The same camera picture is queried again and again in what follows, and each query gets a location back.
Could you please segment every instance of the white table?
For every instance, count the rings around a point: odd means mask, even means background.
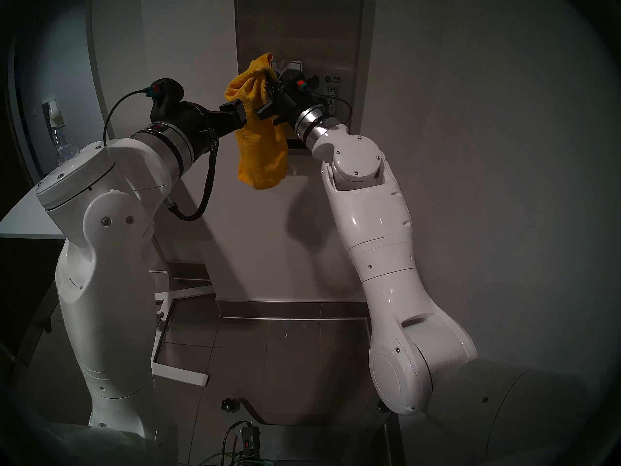
[[[50,219],[35,194],[35,186],[0,222],[0,237],[14,239],[60,239],[63,232]]]

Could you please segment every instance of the stainless steel panel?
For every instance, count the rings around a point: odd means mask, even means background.
[[[301,61],[320,88],[337,89],[353,100],[362,0],[237,0],[237,60],[244,71],[252,60],[272,53],[278,63]],[[347,107],[337,102],[344,121]]]

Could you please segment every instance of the yellow cloth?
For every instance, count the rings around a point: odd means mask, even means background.
[[[265,73],[276,79],[271,61],[271,53],[252,60],[224,93],[228,101],[239,98],[244,104],[248,123],[235,131],[239,146],[237,178],[256,189],[276,186],[287,171],[287,140],[282,125],[275,127],[270,119],[259,120],[255,113],[270,99]]]

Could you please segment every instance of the blue connector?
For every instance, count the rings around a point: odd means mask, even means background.
[[[149,98],[160,98],[164,96],[164,90],[157,84],[146,87],[144,92]]]

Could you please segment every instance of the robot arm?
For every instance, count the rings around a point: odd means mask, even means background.
[[[386,406],[401,415],[425,411],[433,385],[476,357],[464,329],[423,287],[412,246],[412,219],[384,154],[371,139],[349,135],[312,96],[317,78],[286,70],[257,111],[276,115],[322,161],[321,173],[343,246],[365,291],[371,316],[371,376]]]
[[[172,186],[208,151],[211,172],[217,139],[241,128],[245,113],[239,101],[219,112],[181,101],[181,85],[169,79],[145,92],[153,95],[151,125],[109,146],[87,145],[39,183],[37,197],[67,239],[55,280],[91,394],[90,426],[158,440],[175,464],[176,432],[153,387],[155,291],[142,254]]]

